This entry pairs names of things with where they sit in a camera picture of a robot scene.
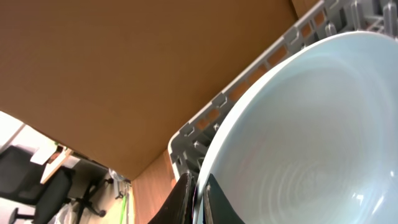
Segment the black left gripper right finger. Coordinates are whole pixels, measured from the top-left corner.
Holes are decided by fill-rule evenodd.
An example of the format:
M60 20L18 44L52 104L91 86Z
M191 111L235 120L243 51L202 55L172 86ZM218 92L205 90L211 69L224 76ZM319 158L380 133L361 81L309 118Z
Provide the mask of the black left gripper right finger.
M206 224L244 224L213 174L210 174L206 183L203 211Z

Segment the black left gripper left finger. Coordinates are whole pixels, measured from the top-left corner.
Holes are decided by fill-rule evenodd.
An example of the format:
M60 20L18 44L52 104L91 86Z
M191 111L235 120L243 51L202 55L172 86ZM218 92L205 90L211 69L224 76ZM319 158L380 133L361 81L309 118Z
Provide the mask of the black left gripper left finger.
M182 174L171 193L148 224L192 224L195 179Z

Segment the light blue plate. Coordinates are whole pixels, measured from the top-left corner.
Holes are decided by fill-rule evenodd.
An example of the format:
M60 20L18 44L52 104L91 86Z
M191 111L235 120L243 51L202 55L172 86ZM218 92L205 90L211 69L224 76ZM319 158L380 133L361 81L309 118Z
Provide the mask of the light blue plate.
M193 222L215 179L231 223L397 222L397 41L320 40L240 97L197 180Z

